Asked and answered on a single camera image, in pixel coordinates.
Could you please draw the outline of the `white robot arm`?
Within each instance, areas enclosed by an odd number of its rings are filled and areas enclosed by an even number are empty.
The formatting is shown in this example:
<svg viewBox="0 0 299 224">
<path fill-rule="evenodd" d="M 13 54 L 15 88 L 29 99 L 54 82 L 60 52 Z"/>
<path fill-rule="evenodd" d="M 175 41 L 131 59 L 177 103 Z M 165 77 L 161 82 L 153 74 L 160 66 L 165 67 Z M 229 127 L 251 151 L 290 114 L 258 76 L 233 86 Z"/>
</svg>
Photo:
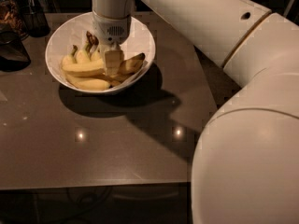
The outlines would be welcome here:
<svg viewBox="0 0 299 224">
<path fill-rule="evenodd" d="M 299 28 L 250 0 L 141 0 L 240 91 L 206 124 L 192 161 L 193 224 L 299 224 Z M 93 0 L 102 41 L 130 0 Z"/>
</svg>

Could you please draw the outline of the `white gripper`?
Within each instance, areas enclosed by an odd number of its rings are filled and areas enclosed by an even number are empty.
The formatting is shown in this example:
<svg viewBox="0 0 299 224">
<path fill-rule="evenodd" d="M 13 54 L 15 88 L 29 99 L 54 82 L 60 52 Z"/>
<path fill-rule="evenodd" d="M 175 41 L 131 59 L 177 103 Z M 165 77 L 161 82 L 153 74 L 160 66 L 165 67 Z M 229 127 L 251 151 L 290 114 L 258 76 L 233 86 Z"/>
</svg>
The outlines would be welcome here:
<svg viewBox="0 0 299 224">
<path fill-rule="evenodd" d="M 119 71 L 124 60 L 124 53 L 119 44 L 129 37 L 130 27 L 130 16 L 123 19 L 111 19 L 93 13 L 93 29 L 101 43 L 100 55 L 107 76 L 113 76 Z"/>
</svg>

